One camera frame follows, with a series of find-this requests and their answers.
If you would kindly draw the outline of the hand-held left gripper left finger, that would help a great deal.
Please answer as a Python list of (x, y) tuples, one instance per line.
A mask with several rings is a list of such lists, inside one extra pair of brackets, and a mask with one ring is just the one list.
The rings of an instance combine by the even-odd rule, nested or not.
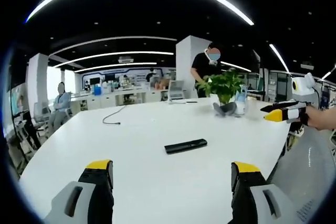
[(77, 181), (68, 183), (51, 201), (44, 223), (112, 223), (113, 161), (86, 166)]

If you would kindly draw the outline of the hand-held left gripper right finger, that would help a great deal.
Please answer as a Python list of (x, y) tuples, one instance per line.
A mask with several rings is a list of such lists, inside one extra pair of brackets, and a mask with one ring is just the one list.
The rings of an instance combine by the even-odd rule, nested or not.
[(291, 200), (266, 182), (259, 168), (232, 162), (232, 215), (230, 223), (296, 223)]

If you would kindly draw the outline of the person's right hand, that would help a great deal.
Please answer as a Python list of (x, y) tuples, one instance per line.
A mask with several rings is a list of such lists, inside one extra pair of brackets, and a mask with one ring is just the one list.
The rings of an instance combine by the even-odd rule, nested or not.
[(308, 115), (307, 125), (317, 130), (335, 130), (336, 110), (335, 107), (321, 111), (312, 106), (306, 107)]

